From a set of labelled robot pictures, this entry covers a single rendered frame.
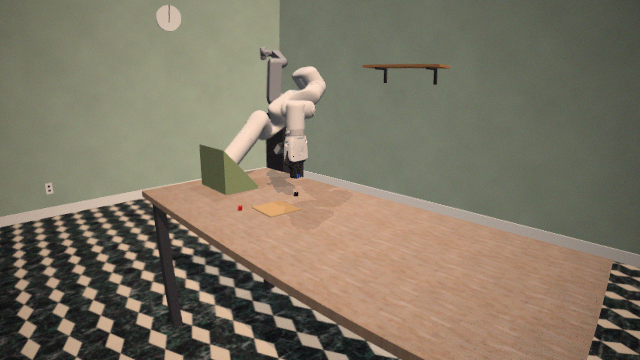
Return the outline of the orange flat mat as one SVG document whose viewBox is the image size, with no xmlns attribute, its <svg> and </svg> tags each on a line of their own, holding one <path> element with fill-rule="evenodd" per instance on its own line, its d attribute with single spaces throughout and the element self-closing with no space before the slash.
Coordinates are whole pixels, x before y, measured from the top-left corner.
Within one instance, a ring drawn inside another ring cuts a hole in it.
<svg viewBox="0 0 640 360">
<path fill-rule="evenodd" d="M 275 217 L 275 216 L 279 216 L 279 215 L 283 215 L 283 214 L 287 214 L 287 213 L 291 213 L 291 212 L 295 212 L 295 211 L 299 211 L 301 210 L 298 207 L 295 207 L 293 205 L 290 205 L 286 202 L 283 201 L 276 201 L 276 202 L 271 202 L 271 203 L 267 203 L 267 204 L 262 204 L 262 205 L 257 205 L 257 206 L 253 206 L 253 209 L 269 216 L 269 217 Z"/>
</svg>

